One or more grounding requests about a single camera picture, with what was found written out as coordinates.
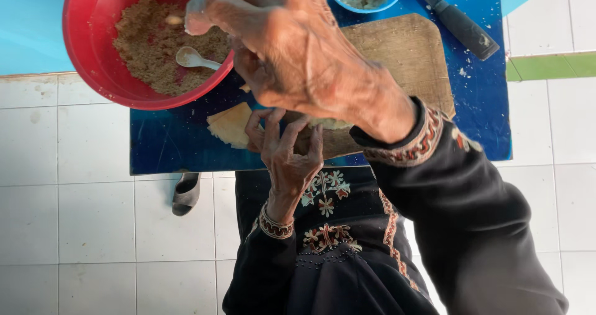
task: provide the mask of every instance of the elderly woman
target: elderly woman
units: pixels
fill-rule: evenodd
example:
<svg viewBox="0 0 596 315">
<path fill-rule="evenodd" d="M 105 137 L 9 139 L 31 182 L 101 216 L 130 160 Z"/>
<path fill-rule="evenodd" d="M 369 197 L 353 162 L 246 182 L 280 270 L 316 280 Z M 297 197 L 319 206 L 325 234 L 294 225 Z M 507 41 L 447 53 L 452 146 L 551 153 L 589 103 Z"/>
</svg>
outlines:
<svg viewBox="0 0 596 315">
<path fill-rule="evenodd" d="M 236 173 L 242 243 L 226 313 L 437 314 L 404 218 L 451 314 L 566 312 L 519 190 L 478 143 L 357 52 L 325 0 L 191 0 L 186 23 L 191 34 L 213 24 L 230 33 L 236 71 L 276 107 L 246 127 L 268 171 Z M 308 154 L 294 154 L 308 118 L 280 137 L 284 109 L 353 123 L 370 167 L 321 169 L 320 126 Z"/>
</svg>

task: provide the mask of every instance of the black sleeve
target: black sleeve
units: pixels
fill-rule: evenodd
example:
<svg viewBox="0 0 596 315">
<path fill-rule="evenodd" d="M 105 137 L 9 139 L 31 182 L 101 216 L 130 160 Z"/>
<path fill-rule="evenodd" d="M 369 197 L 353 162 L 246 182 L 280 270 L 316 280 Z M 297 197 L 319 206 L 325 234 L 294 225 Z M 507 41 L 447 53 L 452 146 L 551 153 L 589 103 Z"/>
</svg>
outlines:
<svg viewBox="0 0 596 315">
<path fill-rule="evenodd" d="M 282 314 L 296 266 L 294 225 L 274 223 L 264 213 L 238 250 L 234 277 L 223 298 L 226 314 Z"/>
<path fill-rule="evenodd" d="M 480 144 L 413 98 L 418 120 L 386 144 L 360 128 L 379 187 L 413 220 L 422 262 L 451 314 L 564 314 L 567 299 L 538 262 L 521 192 L 504 183 Z"/>
</svg>

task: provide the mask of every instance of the wrinkled hand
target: wrinkled hand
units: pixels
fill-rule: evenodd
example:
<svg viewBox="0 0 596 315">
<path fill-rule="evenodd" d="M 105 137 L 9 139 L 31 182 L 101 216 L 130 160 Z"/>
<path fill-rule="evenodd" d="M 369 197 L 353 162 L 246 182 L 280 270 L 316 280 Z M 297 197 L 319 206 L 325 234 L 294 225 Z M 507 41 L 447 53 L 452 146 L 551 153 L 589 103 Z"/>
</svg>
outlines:
<svg viewBox="0 0 596 315">
<path fill-rule="evenodd" d="M 191 0 L 186 28 L 232 35 L 234 67 L 257 101 L 354 123 L 395 142 L 413 105 L 391 74 L 366 60 L 337 26 L 326 0 Z"/>
<path fill-rule="evenodd" d="M 281 108 L 255 110 L 245 128 L 250 138 L 249 149 L 260 151 L 271 177 L 267 216 L 281 224 L 293 221 L 302 193 L 323 167 L 323 127 L 318 125 L 312 131 L 307 155 L 294 154 L 298 133 L 306 127 L 309 117 L 290 123 L 280 138 L 279 121 L 285 113 Z M 264 131 L 259 128 L 262 118 L 265 119 Z"/>
</svg>

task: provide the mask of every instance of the white tile floor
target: white tile floor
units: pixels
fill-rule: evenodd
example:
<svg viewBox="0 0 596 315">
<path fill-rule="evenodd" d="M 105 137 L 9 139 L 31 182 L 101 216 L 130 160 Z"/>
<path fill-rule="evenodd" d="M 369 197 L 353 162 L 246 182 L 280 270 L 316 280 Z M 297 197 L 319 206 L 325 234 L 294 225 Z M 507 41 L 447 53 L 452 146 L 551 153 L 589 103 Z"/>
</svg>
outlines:
<svg viewBox="0 0 596 315">
<path fill-rule="evenodd" d="M 510 56 L 596 51 L 594 0 L 529 0 L 503 21 Z"/>
<path fill-rule="evenodd" d="M 596 51 L 588 1 L 530 0 L 504 21 L 505 46 Z M 513 160 L 495 166 L 532 206 L 569 314 L 594 314 L 596 78 L 508 86 Z M 223 314 L 240 242 L 233 172 L 203 174 L 198 206 L 173 216 L 179 175 L 130 176 L 128 109 L 77 75 L 0 79 L 0 122 L 1 314 Z"/>
</svg>

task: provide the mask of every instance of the blue tabletop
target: blue tabletop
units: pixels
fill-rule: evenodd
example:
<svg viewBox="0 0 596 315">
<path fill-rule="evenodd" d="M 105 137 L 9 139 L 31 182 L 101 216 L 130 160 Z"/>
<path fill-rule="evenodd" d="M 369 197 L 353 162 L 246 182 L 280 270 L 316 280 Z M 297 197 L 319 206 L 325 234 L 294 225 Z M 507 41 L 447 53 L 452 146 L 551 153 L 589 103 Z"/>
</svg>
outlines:
<svg viewBox="0 0 596 315">
<path fill-rule="evenodd" d="M 454 121 L 471 139 L 479 141 L 491 160 L 511 156 L 511 131 L 505 80 L 501 0 L 446 0 L 457 5 L 501 45 L 488 60 L 480 61 L 455 39 L 426 9 L 424 0 L 399 0 L 375 14 L 355 14 L 328 0 L 340 26 L 417 13 L 435 22 L 443 38 L 449 81 L 454 95 Z M 464 68 L 466 76 L 459 74 Z M 236 150 L 212 136 L 206 118 L 240 102 L 259 108 L 252 94 L 233 70 L 207 95 L 169 110 L 130 110 L 130 173 L 210 172 L 261 169 L 260 156 Z M 327 160 L 328 166 L 366 165 L 362 154 Z"/>
</svg>

